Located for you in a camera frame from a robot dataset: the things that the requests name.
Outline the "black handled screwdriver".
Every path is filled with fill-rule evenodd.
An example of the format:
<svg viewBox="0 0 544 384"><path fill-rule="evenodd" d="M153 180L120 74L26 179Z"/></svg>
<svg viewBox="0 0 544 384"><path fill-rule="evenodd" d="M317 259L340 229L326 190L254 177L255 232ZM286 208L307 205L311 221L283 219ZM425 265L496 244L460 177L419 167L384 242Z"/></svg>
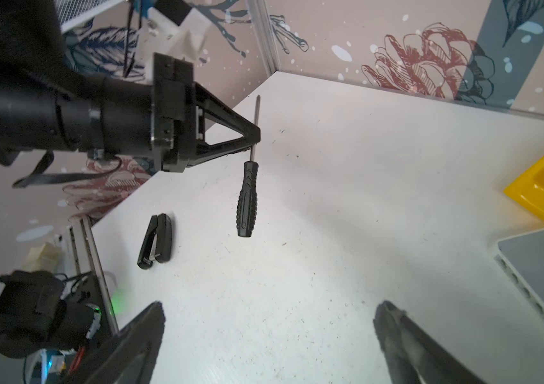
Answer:
<svg viewBox="0 0 544 384"><path fill-rule="evenodd" d="M255 161L256 145L250 149L249 161L244 163L243 181L238 196L237 230L241 238L250 238L257 217L257 174L259 164Z"/></svg>

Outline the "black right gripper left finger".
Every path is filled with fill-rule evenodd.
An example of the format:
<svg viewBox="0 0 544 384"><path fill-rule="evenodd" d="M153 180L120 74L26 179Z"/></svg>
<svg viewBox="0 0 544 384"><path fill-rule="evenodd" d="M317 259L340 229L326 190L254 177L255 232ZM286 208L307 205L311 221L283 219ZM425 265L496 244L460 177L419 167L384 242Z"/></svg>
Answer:
<svg viewBox="0 0 544 384"><path fill-rule="evenodd" d="M161 302L152 302L118 334L104 342L63 383L151 382L162 344L166 317Z"/></svg>

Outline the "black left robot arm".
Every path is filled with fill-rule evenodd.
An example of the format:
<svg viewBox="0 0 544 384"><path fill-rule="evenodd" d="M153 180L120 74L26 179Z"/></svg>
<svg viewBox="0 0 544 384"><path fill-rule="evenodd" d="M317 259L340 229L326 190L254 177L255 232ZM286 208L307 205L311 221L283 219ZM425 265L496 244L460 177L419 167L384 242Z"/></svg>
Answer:
<svg viewBox="0 0 544 384"><path fill-rule="evenodd" d="M49 172L58 151L84 152L116 169L126 155L149 157L158 171L182 172L260 142L257 123L194 79L193 61L211 24L203 9L156 1L148 8L132 3L131 11L156 33L152 43L138 41L147 58L144 84L68 67L52 1L0 1L0 164L44 151L15 188L86 180ZM160 302L98 341L100 327L111 322L107 304L64 296L65 281L48 271L17 270L0 282L0 355L73 351L63 383L151 381L165 328Z"/></svg>

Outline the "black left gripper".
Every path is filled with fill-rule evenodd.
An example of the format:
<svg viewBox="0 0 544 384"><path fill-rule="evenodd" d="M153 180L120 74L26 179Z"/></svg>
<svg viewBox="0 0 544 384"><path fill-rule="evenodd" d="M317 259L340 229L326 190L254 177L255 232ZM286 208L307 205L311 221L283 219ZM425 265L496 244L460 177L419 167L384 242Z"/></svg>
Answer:
<svg viewBox="0 0 544 384"><path fill-rule="evenodd" d="M206 121L241 137L209 144ZM150 146L157 171L182 173L189 166L249 150L260 141L256 123L195 83L192 63L163 54L153 56Z"/></svg>

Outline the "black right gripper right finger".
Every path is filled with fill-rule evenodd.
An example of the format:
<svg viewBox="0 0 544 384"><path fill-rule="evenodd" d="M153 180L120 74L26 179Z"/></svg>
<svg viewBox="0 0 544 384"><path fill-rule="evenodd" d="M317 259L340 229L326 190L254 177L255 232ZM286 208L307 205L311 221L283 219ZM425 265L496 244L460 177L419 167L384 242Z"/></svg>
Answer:
<svg viewBox="0 0 544 384"><path fill-rule="evenodd" d="M482 383L390 301L373 320L392 383Z"/></svg>

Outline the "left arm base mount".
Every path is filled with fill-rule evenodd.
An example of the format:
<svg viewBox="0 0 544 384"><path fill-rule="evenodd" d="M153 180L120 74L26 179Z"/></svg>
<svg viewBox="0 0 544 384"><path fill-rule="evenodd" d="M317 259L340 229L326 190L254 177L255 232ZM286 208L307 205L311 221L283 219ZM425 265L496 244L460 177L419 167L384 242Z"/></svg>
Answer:
<svg viewBox="0 0 544 384"><path fill-rule="evenodd" d="M39 350L97 350L115 333L93 272L61 279L47 271L0 276L0 355Z"/></svg>

